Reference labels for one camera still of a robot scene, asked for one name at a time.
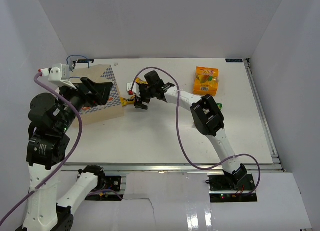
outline snack bag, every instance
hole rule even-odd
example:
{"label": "snack bag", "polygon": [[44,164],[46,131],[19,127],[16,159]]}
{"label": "snack bag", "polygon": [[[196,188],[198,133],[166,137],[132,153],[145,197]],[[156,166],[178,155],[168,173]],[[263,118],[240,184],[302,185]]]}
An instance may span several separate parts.
{"label": "snack bag", "polygon": [[193,93],[195,95],[215,96],[219,84],[219,69],[196,67]]}

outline thin wire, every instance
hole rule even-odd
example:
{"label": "thin wire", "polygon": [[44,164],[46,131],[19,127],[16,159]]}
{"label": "thin wire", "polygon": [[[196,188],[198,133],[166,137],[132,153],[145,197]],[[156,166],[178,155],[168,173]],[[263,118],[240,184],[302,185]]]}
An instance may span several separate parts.
{"label": "thin wire", "polygon": [[61,101],[63,101],[64,103],[66,103],[66,105],[68,105],[70,107],[70,109],[75,113],[76,117],[78,118],[78,122],[79,122],[79,133],[78,136],[76,137],[75,143],[72,147],[72,149],[70,150],[70,152],[68,153],[68,155],[64,158],[64,160],[56,167],[56,169],[49,174],[44,180],[42,180],[38,186],[35,187],[35,190],[29,192],[23,199],[21,199],[0,221],[0,227],[4,224],[4,222],[6,221],[6,219],[20,206],[22,205],[28,198],[30,198],[35,192],[36,190],[38,190],[39,188],[41,188],[43,185],[46,184],[46,182],[48,182],[48,180],[50,180],[61,168],[62,166],[67,162],[67,160],[70,158],[70,156],[74,153],[74,151],[76,150],[76,147],[78,146],[78,143],[80,141],[81,135],[82,135],[82,130],[83,130],[83,123],[82,123],[82,119],[80,116],[80,113],[77,111],[77,109],[68,101],[66,100],[64,97],[62,97],[60,94],[58,94],[57,92],[55,92],[52,88],[46,86],[45,84],[43,84],[42,82],[40,82],[38,80],[38,78],[42,75],[41,72],[37,73],[37,75],[34,77],[34,82],[41,86],[42,88],[44,88],[45,90],[49,91],[51,94],[57,96],[58,99],[60,99]]}
{"label": "thin wire", "polygon": [[106,192],[112,192],[114,193],[115,195],[117,195],[117,197],[122,200],[123,198],[114,190],[112,189],[102,189],[102,190],[99,190],[99,191],[94,191],[94,192],[91,192],[87,195],[87,197],[90,197],[92,195],[98,195],[98,194],[101,194],[101,193],[106,193]]}
{"label": "thin wire", "polygon": [[180,87],[179,87],[179,84],[178,84],[177,80],[176,80],[170,73],[168,73],[167,71],[164,71],[164,70],[161,69],[161,68],[158,68],[158,67],[145,67],[145,68],[142,69],[140,72],[138,72],[137,75],[135,76],[135,78],[134,78],[134,80],[133,80],[133,82],[132,82],[131,91],[132,91],[133,88],[134,88],[134,84],[135,84],[136,79],[138,78],[138,76],[139,76],[143,71],[149,70],[149,69],[159,70],[159,71],[165,73],[166,75],[168,75],[168,76],[174,81],[174,83],[175,83],[175,85],[176,85],[176,88],[178,89],[177,102],[176,102],[176,110],[175,110],[176,134],[177,134],[177,138],[178,138],[179,145],[180,145],[180,148],[181,148],[181,150],[182,150],[182,153],[183,153],[185,159],[188,161],[188,163],[189,163],[191,166],[193,166],[194,168],[198,169],[198,170],[207,171],[207,170],[212,170],[212,169],[214,169],[214,168],[222,165],[224,162],[226,162],[226,161],[228,161],[228,160],[231,160],[231,159],[233,159],[233,158],[235,158],[235,157],[237,157],[237,158],[238,158],[238,157],[242,157],[242,156],[250,157],[250,158],[252,158],[252,159],[255,161],[255,163],[256,163],[256,165],[257,165],[257,167],[258,167],[258,181],[256,182],[256,185],[255,185],[255,187],[253,188],[253,190],[252,190],[251,192],[249,192],[248,194],[246,194],[246,195],[247,195],[247,196],[248,196],[248,195],[251,195],[254,191],[256,191],[257,187],[258,187],[259,184],[260,184],[260,180],[261,180],[261,169],[260,169],[260,165],[259,165],[257,159],[256,159],[255,157],[253,157],[252,155],[250,155],[250,154],[242,153],[242,154],[238,154],[238,155],[235,155],[235,156],[227,157],[227,158],[225,158],[224,160],[222,160],[221,162],[219,162],[219,163],[217,163],[217,164],[215,164],[215,165],[213,165],[213,166],[211,166],[211,167],[206,167],[206,168],[204,168],[204,167],[199,167],[199,166],[197,166],[196,164],[194,164],[194,163],[190,160],[190,158],[188,157],[188,155],[187,155],[187,153],[186,153],[186,151],[185,151],[185,148],[184,148],[184,146],[183,146],[183,144],[182,144],[182,140],[181,140],[181,137],[180,137],[180,130],[179,130],[179,106],[180,106],[180,92],[179,92],[179,90],[180,90]]}
{"label": "thin wire", "polygon": [[86,57],[86,56],[82,56],[82,55],[70,55],[70,56],[68,56],[67,58],[66,58],[66,64],[67,65],[69,65],[69,58],[71,58],[71,57],[82,57],[82,58],[84,58],[84,59],[86,59],[87,60],[87,62],[88,62],[88,69],[90,69],[90,65],[89,65],[89,59]]}

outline checkered paper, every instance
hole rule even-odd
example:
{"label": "checkered paper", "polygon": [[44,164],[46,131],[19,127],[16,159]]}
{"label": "checkered paper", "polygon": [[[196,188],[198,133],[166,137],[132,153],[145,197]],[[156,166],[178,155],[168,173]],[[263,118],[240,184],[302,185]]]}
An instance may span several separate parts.
{"label": "checkered paper", "polygon": [[105,110],[107,108],[121,106],[120,93],[118,92],[116,77],[111,66],[106,69],[101,77],[105,78],[106,81],[110,80],[114,83],[110,92],[109,101],[106,103],[106,105],[99,105],[97,107],[92,107],[89,109],[82,109],[80,112],[81,115],[91,114],[100,110]]}

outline white table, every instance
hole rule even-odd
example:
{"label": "white table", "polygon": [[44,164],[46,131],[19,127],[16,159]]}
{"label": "white table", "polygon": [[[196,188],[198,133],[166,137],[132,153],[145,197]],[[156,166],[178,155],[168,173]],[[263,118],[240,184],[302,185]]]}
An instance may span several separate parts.
{"label": "white table", "polygon": [[[271,149],[258,112],[247,71],[243,63],[225,59],[95,59],[91,65],[111,65],[120,93],[128,97],[126,84],[137,72],[149,66],[164,69],[178,81],[180,88],[192,93],[197,66],[219,69],[219,88],[214,97],[222,103],[226,134],[236,154],[253,155],[261,164],[272,164]],[[76,65],[85,68],[87,64]],[[172,80],[158,72],[165,83]],[[152,99],[148,110],[124,107],[125,116],[86,125],[78,148],[68,164],[187,164],[178,144],[175,126],[176,106]],[[197,164],[215,164],[220,160],[208,139],[192,128],[190,112],[179,111],[183,145]],[[78,134],[71,128],[68,151]],[[243,157],[244,164],[253,164]]]}

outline gray wall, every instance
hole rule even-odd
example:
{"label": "gray wall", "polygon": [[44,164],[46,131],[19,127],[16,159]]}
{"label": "gray wall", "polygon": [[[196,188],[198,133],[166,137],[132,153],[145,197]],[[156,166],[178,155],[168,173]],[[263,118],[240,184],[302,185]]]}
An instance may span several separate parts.
{"label": "gray wall", "polygon": [[[28,193],[28,112],[43,89],[38,69],[65,62],[66,51],[38,0],[0,0],[0,219]],[[25,205],[1,230],[16,230]]]}
{"label": "gray wall", "polygon": [[253,77],[287,171],[320,231],[320,0],[283,0],[252,56]]}
{"label": "gray wall", "polygon": [[39,0],[68,54],[248,58],[281,0]]}

